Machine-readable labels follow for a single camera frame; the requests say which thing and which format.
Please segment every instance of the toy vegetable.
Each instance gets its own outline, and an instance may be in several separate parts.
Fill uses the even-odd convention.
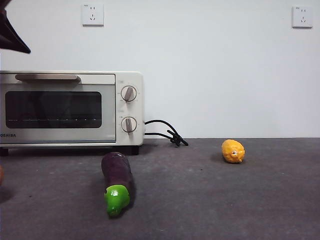
[[[134,180],[129,161],[120,152],[110,152],[103,157],[101,168],[106,185],[106,211],[110,217],[116,217],[128,206],[133,193]]]
[[[221,148],[224,159],[229,163],[241,163],[245,157],[245,148],[238,141],[231,139],[225,140]]]

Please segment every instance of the toaster oven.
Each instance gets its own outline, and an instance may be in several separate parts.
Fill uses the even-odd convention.
[[[143,144],[139,72],[0,71],[0,148]]]

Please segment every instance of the black cable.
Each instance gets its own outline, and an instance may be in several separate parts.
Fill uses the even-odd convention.
[[[151,123],[163,123],[163,124],[166,124],[173,131],[172,132],[170,130],[167,130],[167,132],[169,134],[171,134],[172,137],[171,136],[167,136],[167,135],[162,134],[162,133],[158,133],[158,132],[146,132],[145,135],[158,135],[158,136],[165,137],[167,139],[170,139],[170,142],[173,143],[173,144],[176,144],[178,147],[180,146],[180,142],[182,142],[186,146],[189,146],[189,144],[178,134],[178,132],[174,129],[174,127],[171,126],[168,122],[163,121],[163,120],[151,120],[151,121],[146,121],[144,124],[147,125],[147,124],[151,124]]]

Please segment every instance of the purple eggplant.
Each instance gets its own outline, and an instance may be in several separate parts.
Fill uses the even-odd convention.
[[[105,181],[104,200],[110,217],[118,216],[133,200],[134,178],[130,164],[120,152],[110,152],[101,161]]]

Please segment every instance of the oven knob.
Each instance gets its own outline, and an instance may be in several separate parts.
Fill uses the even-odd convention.
[[[135,88],[133,86],[125,86],[121,90],[121,97],[126,102],[131,102],[132,100],[134,100],[136,98],[136,96],[137,96],[137,91],[135,90]]]
[[[131,133],[136,130],[137,121],[133,117],[125,117],[122,120],[121,127],[125,132]]]

